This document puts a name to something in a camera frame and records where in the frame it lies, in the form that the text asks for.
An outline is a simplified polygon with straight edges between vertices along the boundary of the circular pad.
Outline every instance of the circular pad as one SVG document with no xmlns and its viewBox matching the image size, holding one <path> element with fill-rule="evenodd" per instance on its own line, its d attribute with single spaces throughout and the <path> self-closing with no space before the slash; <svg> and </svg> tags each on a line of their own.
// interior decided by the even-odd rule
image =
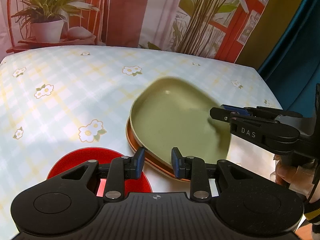
<svg viewBox="0 0 320 240">
<path fill-rule="evenodd" d="M 298 195 L 275 183 L 237 181 L 216 200 L 216 211 L 230 228 L 252 236 L 276 236 L 295 229 L 303 215 Z"/>
<path fill-rule="evenodd" d="M 52 192 L 37 197 L 33 205 L 41 213 L 56 214 L 70 207 L 71 198 L 62 193 Z"/>
</svg>

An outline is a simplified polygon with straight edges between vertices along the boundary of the logo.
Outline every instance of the logo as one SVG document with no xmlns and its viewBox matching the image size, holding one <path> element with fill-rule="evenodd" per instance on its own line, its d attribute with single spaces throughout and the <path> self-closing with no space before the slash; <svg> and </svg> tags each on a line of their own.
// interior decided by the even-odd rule
<svg viewBox="0 0 320 240">
<path fill-rule="evenodd" d="M 250 132 L 249 130 L 246 130 L 245 128 L 241 128 L 241 132 L 242 133 L 245 133 L 246 135 L 249 135 L 250 137 L 252 137 L 252 138 L 255 138 L 255 136 L 256 136 L 256 133 L 255 132 Z"/>
<path fill-rule="evenodd" d="M 155 199 L 155 200 L 158 200 L 158 199 L 160 199 L 160 198 L 162 198 L 162 197 L 159 196 L 159 195 L 154 195 L 154 196 L 152 196 L 152 198 Z"/>
</svg>

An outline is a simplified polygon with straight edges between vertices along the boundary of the backdrop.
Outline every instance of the backdrop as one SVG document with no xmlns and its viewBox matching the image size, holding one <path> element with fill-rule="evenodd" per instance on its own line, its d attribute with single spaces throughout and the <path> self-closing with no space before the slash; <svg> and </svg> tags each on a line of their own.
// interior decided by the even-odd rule
<svg viewBox="0 0 320 240">
<path fill-rule="evenodd" d="M 267 2 L 0 0 L 0 59 L 53 45 L 108 45 L 235 62 Z M 54 26 L 53 20 L 63 20 L 63 27 Z M 54 44 L 44 39 L 49 32 L 60 35 Z"/>
</svg>

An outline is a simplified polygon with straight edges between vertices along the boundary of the table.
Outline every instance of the table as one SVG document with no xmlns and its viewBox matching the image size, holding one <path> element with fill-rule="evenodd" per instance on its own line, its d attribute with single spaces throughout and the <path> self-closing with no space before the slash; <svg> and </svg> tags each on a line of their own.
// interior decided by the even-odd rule
<svg viewBox="0 0 320 240">
<path fill-rule="evenodd" d="M 10 216 L 13 198 L 45 180 L 65 154 L 105 147 L 132 156 L 125 136 L 131 105 L 163 76 L 192 82 L 219 104 L 281 108 L 253 68 L 213 59 L 104 46 L 59 46 L 7 56 L 0 66 L 0 239 L 17 233 Z M 93 120 L 107 131 L 98 139 L 80 130 Z M 265 178 L 275 169 L 273 154 L 234 136 L 228 160 Z M 154 192 L 189 192 L 187 182 L 148 165 L 144 172 Z"/>
</svg>

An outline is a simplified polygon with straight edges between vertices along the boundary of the curtain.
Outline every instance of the curtain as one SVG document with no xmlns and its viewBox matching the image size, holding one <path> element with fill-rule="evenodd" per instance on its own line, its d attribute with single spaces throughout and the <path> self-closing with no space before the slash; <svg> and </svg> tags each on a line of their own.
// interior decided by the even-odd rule
<svg viewBox="0 0 320 240">
<path fill-rule="evenodd" d="M 311 117 L 320 82 L 320 0 L 302 0 L 258 73 L 282 108 Z"/>
</svg>

